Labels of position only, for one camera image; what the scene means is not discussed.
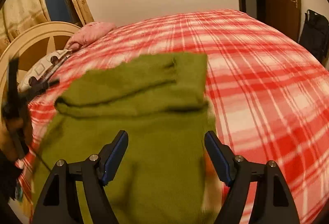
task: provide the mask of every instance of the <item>blue gripper pad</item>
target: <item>blue gripper pad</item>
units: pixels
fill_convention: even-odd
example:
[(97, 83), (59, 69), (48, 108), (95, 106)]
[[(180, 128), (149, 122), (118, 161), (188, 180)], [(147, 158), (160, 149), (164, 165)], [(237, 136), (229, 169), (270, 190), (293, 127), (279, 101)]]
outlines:
[(120, 131), (112, 144), (115, 144), (109, 158), (104, 166), (104, 175), (102, 177), (103, 186), (106, 186), (114, 179), (116, 172), (120, 166), (121, 160), (128, 147), (128, 133)]
[(236, 176), (236, 169), (233, 161), (234, 153), (230, 147), (223, 145), (213, 131), (208, 131), (205, 134), (205, 146), (219, 179), (226, 186), (232, 186)]

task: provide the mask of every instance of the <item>black suitcase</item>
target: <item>black suitcase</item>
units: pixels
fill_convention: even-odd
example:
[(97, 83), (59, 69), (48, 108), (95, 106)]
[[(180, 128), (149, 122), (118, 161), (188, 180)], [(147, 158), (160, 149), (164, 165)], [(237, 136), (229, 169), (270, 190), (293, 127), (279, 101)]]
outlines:
[(312, 10), (307, 10), (299, 44), (304, 46), (319, 62), (322, 62), (327, 56), (329, 46), (327, 18)]

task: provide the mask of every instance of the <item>green garment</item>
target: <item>green garment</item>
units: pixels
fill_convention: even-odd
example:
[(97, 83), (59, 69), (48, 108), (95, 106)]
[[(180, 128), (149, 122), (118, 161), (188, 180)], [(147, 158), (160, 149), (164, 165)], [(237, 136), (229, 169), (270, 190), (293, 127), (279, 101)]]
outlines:
[[(83, 161), (126, 130), (126, 154), (104, 188), (119, 223), (208, 222), (201, 212), (203, 137), (215, 123), (204, 99), (206, 72), (207, 56), (191, 53), (143, 55), (87, 72), (57, 99), (42, 158), (49, 165)], [(37, 164), (34, 202), (48, 174)], [(77, 186), (90, 224), (82, 184)]]

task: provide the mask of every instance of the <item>white patterned pillow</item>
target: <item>white patterned pillow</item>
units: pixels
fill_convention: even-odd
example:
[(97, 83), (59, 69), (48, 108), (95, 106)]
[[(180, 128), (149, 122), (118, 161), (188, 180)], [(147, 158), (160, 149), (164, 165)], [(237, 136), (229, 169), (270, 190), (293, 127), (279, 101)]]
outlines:
[(49, 79), (58, 67), (70, 57), (71, 53), (71, 50), (58, 50), (42, 57), (19, 83), (19, 92), (27, 90), (38, 82)]

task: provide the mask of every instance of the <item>door handle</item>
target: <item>door handle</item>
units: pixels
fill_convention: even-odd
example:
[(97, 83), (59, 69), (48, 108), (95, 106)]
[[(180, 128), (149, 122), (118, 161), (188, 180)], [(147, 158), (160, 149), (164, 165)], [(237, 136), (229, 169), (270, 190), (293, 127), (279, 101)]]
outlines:
[(291, 0), (291, 1), (294, 2), (296, 5), (296, 8), (298, 8), (298, 0), (295, 0), (295, 1)]

